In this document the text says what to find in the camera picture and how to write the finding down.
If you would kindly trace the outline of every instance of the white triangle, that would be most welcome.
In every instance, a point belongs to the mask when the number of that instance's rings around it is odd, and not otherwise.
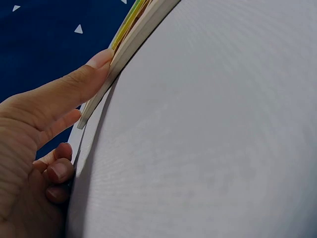
[[[15,10],[19,9],[20,7],[21,7],[21,6],[14,5],[12,11],[15,11]]]
[[[83,34],[83,29],[81,29],[81,25],[79,24],[76,28],[76,30],[74,31],[76,33],[79,33],[79,34]]]

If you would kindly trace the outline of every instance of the gray surface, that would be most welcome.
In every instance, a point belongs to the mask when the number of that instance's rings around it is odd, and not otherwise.
[[[315,0],[183,0],[87,125],[69,237],[317,235],[316,86]]]

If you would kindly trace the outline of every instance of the navy blue fabric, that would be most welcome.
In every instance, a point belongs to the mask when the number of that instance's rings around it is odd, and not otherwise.
[[[1,0],[0,102],[83,65],[107,48],[134,0]],[[21,6],[12,12],[14,5]],[[83,34],[75,33],[81,24]],[[65,131],[38,151],[45,155]]]

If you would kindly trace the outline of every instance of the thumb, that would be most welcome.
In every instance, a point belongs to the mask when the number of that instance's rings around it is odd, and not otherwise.
[[[7,99],[1,104],[0,116],[45,130],[98,92],[106,80],[112,57],[112,49],[101,51],[70,74]]]

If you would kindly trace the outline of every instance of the finger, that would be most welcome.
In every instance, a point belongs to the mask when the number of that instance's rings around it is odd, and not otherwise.
[[[63,203],[68,200],[69,195],[69,188],[64,184],[54,185],[46,189],[46,197],[53,203]]]
[[[46,170],[48,178],[52,183],[63,183],[74,175],[74,166],[66,158],[56,160]]]
[[[52,140],[55,136],[74,125],[81,116],[78,109],[70,111],[68,114],[54,122],[50,128],[40,132],[40,144],[38,149],[42,148],[46,143]]]
[[[73,150],[68,143],[60,143],[56,149],[49,152],[46,156],[33,162],[35,169],[43,173],[49,165],[58,159],[66,158],[71,160]]]
[[[1,107],[1,115],[27,123],[39,131],[46,130],[97,93],[106,80],[112,57],[113,50],[101,51],[67,76],[9,98]]]

